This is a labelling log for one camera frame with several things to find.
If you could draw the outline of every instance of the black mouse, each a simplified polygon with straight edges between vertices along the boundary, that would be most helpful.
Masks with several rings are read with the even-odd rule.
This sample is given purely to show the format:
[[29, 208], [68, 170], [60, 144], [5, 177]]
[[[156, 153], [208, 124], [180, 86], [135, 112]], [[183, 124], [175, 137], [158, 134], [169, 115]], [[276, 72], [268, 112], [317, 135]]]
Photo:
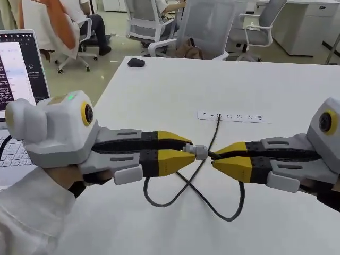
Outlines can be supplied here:
[[143, 67], [145, 66], [145, 61], [138, 58], [132, 58], [128, 61], [127, 65], [129, 67]]

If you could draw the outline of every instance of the white office chair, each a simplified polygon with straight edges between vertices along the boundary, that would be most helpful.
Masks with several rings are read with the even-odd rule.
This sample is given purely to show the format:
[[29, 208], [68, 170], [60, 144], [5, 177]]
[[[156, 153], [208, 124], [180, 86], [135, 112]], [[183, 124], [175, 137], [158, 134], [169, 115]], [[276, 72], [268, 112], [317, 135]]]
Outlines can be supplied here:
[[150, 55], [155, 57], [159, 47], [170, 44], [179, 47], [189, 38], [193, 38], [195, 45], [202, 49], [204, 58], [225, 60], [228, 57], [225, 47], [235, 9], [234, 1], [229, 0], [188, 1], [177, 38], [150, 44]]
[[273, 43], [271, 30], [277, 16], [286, 4], [287, 0], [270, 0], [261, 15], [240, 14], [240, 21], [244, 18], [258, 19], [259, 25], [248, 25], [246, 29], [232, 29], [229, 39], [235, 44], [243, 45], [242, 52], [230, 53], [229, 56], [238, 56], [237, 61], [260, 61], [259, 57], [252, 55], [248, 50], [249, 46], [268, 47]]
[[142, 43], [153, 43], [172, 38], [175, 31], [174, 19], [163, 21], [158, 16], [155, 0], [124, 0], [129, 19], [126, 37]]
[[[79, 38], [79, 45], [80, 45], [83, 41], [88, 40], [88, 39], [91, 37], [91, 33], [92, 33], [92, 30], [91, 30], [91, 27], [92, 27], [92, 19], [86, 18], [85, 20], [80, 21], [80, 22], [78, 22], [77, 24], [78, 24], [79, 27], [82, 27], [82, 26], [85, 24], [85, 22], [87, 22], [87, 32], [86, 32], [86, 35], [80, 35], [80, 38]], [[77, 54], [77, 56], [76, 56], [76, 59], [77, 59], [77, 60], [80, 60], [80, 62], [83, 63], [84, 66], [86, 67], [86, 70], [87, 70], [88, 72], [90, 72], [90, 66], [89, 66], [89, 64], [83, 59], [83, 57], [93, 57], [94, 60], [98, 60], [98, 56], [97, 56], [96, 54], [94, 54], [94, 53], [78, 52], [78, 54]], [[71, 58], [71, 57], [67, 57], [67, 59], [66, 59], [63, 63], [61, 63], [61, 64], [59, 64], [59, 60], [58, 60], [58, 59], [54, 60], [54, 63], [56, 63], [56, 64], [58, 65], [58, 70], [57, 70], [58, 73], [63, 73], [63, 67], [64, 67], [67, 63], [69, 63], [72, 59], [73, 59], [73, 58]]]

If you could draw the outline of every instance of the white sleeve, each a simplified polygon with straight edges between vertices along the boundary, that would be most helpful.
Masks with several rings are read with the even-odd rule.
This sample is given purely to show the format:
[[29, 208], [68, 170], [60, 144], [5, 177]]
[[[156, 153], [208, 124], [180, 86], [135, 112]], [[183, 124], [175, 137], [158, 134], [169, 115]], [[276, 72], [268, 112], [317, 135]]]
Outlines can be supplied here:
[[156, 0], [156, 5], [157, 5], [157, 9], [160, 13], [163, 13], [165, 8], [168, 7], [168, 4], [166, 3], [165, 0]]
[[74, 195], [41, 168], [0, 192], [0, 254], [52, 254]]

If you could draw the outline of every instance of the power outlet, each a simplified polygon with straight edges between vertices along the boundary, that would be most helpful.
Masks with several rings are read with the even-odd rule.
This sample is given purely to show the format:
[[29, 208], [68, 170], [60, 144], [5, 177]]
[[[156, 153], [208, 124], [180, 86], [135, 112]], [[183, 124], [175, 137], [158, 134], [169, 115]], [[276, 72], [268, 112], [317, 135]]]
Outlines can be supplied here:
[[251, 123], [270, 123], [268, 118], [261, 114], [239, 113], [239, 112], [208, 112], [204, 110], [197, 111], [197, 118], [200, 120], [218, 120], [221, 115], [221, 121], [234, 122], [251, 122]]

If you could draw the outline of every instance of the hand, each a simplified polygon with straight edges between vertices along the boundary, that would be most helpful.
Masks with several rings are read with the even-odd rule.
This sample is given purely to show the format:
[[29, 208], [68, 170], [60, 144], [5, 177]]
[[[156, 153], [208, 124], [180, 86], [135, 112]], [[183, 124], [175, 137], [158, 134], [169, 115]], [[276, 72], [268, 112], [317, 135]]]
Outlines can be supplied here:
[[[75, 182], [83, 181], [83, 176], [76, 165], [58, 168], [45, 168], [44, 171], [61, 187], [69, 189]], [[111, 171], [98, 173], [100, 179], [108, 180], [112, 178]]]

